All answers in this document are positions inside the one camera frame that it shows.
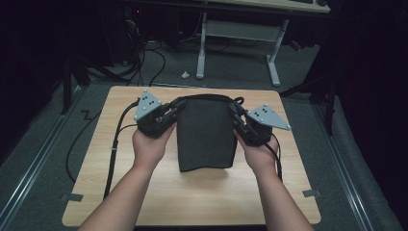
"black pouch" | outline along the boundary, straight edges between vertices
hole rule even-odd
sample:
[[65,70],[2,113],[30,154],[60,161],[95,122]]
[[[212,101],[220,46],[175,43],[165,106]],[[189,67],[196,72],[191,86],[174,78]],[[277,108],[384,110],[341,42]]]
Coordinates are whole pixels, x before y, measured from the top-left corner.
[[190,95],[179,99],[186,99],[185,107],[177,114],[180,171],[231,167],[237,138],[228,105],[234,100],[219,94]]

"person's left hand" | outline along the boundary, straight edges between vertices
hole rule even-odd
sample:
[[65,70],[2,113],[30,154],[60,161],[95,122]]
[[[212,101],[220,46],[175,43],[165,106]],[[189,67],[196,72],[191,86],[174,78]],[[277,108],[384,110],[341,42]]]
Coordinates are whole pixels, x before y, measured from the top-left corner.
[[139,129],[136,130],[133,134],[133,167],[144,167],[153,171],[165,155],[167,141],[175,127],[176,124],[173,124],[157,139],[148,138]]

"person's right hand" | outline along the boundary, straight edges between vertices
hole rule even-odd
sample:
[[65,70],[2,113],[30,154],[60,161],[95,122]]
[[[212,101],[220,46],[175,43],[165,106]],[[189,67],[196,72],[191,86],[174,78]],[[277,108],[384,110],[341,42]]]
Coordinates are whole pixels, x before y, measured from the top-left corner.
[[[255,175],[260,174],[264,170],[271,171],[273,169],[273,171],[276,172],[275,157],[264,145],[259,147],[248,146],[236,131],[234,131],[234,133],[243,148],[246,162],[252,168]],[[270,138],[268,144],[277,152],[278,142],[274,136]]]

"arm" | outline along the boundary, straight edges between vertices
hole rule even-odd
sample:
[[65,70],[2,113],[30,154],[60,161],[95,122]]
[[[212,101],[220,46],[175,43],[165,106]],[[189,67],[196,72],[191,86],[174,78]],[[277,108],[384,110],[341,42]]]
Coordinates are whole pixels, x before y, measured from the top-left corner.
[[[236,136],[255,173],[268,230],[314,230],[278,178],[272,153],[264,146],[247,146],[237,133]],[[277,150],[274,137],[268,144]]]
[[135,161],[105,200],[85,220],[79,230],[133,230],[150,178],[162,160],[175,124],[157,139],[137,130],[133,135]]

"triangular metal plate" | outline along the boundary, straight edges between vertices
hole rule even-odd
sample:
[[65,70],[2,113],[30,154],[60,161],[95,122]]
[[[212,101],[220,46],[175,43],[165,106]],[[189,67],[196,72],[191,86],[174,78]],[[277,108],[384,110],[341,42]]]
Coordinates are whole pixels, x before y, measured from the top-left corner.
[[136,109],[134,120],[138,121],[161,106],[162,101],[156,98],[156,96],[154,96],[148,90],[144,90],[143,94],[141,95],[138,108]]
[[264,104],[252,111],[248,111],[247,115],[258,121],[259,123],[269,126],[277,127],[284,130],[291,130],[289,125],[278,113],[276,113],[268,104]]

